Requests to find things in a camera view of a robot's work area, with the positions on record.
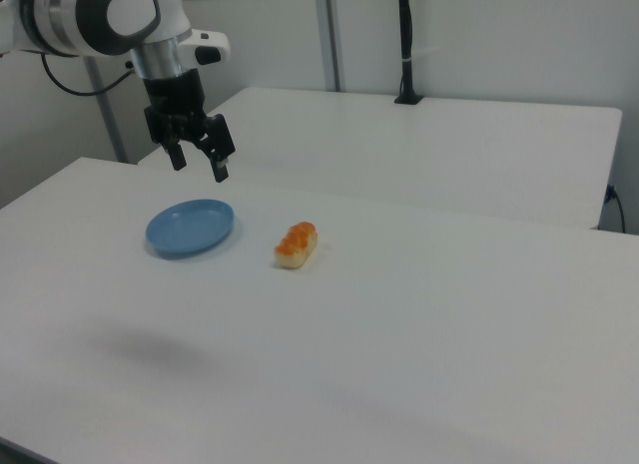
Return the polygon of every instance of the table surface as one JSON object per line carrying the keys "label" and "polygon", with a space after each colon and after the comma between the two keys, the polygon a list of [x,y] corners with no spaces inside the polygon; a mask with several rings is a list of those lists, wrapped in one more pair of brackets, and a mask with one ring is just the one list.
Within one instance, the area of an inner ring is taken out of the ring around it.
{"label": "table surface", "polygon": [[[148,221],[224,200],[219,247]],[[314,222],[297,271],[272,249]],[[64,464],[627,464],[639,241],[81,160],[0,211],[0,436]]]}
{"label": "table surface", "polygon": [[[597,227],[621,112],[249,88],[229,123],[234,180],[575,228]],[[210,176],[193,145],[181,173]],[[141,166],[170,170],[162,149]]]}

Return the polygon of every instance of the blue dish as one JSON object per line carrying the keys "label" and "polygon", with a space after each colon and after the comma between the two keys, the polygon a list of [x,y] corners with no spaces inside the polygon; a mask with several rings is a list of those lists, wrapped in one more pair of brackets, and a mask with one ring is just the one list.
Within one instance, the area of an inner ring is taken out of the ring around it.
{"label": "blue dish", "polygon": [[170,207],[147,226],[147,240],[159,252],[188,253],[213,247],[233,228],[233,209],[217,200],[194,200]]}

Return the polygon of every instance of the orange topping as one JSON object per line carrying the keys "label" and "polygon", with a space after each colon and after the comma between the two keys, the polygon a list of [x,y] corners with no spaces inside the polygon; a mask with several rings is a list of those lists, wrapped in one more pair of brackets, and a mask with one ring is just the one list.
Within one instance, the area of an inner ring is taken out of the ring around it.
{"label": "orange topping", "polygon": [[290,244],[282,243],[276,247],[276,252],[283,254],[284,256],[293,256],[296,252],[298,252],[298,250]]}
{"label": "orange topping", "polygon": [[305,232],[308,234],[312,234],[314,232],[316,232],[316,227],[309,222],[301,222],[298,223],[297,225],[295,225],[294,227],[291,228],[291,231],[295,230],[296,232]]}

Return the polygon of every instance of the bread roll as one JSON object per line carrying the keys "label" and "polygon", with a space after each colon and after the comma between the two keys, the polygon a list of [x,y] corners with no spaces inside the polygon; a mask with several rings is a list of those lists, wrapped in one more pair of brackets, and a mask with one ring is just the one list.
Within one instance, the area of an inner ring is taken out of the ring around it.
{"label": "bread roll", "polygon": [[297,269],[302,266],[318,244],[316,227],[302,222],[289,229],[275,248],[276,261],[281,267]]}

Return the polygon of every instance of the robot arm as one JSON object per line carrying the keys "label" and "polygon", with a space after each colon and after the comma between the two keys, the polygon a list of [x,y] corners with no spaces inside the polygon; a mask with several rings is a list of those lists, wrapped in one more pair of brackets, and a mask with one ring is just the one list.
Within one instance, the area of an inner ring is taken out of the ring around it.
{"label": "robot arm", "polygon": [[235,151],[222,115],[203,110],[198,68],[228,59],[229,40],[193,30],[182,0],[0,0],[0,55],[12,50],[63,57],[131,52],[151,106],[145,110],[154,143],[176,170],[186,165],[179,141],[193,143],[218,182]]}

